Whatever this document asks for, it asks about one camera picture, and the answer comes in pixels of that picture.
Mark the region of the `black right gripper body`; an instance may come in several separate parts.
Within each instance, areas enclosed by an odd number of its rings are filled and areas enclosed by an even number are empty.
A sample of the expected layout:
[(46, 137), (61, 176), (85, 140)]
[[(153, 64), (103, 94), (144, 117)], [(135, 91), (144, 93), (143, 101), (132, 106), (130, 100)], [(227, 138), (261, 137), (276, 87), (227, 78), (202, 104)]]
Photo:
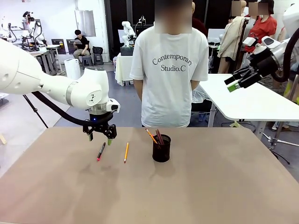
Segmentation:
[(263, 58), (259, 55), (250, 55), (250, 66), (261, 77), (266, 77), (271, 74), (275, 74), (278, 70), (278, 65), (272, 56)]

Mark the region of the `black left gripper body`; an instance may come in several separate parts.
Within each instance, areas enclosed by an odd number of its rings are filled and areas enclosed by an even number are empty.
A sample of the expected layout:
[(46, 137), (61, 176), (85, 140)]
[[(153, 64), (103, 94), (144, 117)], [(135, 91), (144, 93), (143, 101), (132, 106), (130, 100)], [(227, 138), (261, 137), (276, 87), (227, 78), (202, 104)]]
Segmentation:
[(109, 121), (112, 119), (111, 113), (104, 113), (101, 115), (89, 114), (90, 115), (90, 122), (92, 124), (88, 125), (89, 127), (93, 127), (95, 129), (103, 128), (110, 128), (111, 125)]

